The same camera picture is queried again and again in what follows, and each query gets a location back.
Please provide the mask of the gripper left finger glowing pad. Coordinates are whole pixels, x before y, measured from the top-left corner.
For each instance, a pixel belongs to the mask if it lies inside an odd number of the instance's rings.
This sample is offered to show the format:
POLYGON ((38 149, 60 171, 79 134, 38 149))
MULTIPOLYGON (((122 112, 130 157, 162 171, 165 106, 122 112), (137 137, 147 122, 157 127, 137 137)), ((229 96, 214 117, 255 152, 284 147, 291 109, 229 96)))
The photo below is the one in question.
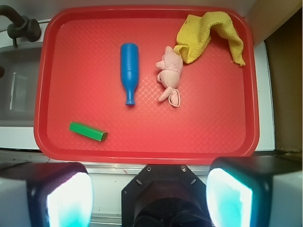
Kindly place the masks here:
POLYGON ((93 182, 85 166, 68 163, 2 163, 2 227, 88 227, 93 182))

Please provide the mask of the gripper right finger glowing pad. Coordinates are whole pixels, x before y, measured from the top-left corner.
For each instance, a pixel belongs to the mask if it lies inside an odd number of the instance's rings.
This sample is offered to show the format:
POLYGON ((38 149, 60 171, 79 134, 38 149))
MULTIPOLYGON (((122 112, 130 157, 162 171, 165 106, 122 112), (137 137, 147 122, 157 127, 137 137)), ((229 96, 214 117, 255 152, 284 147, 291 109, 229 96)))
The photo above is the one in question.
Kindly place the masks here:
POLYGON ((303 160, 295 155, 219 157, 206 181, 216 227, 301 227, 303 160))

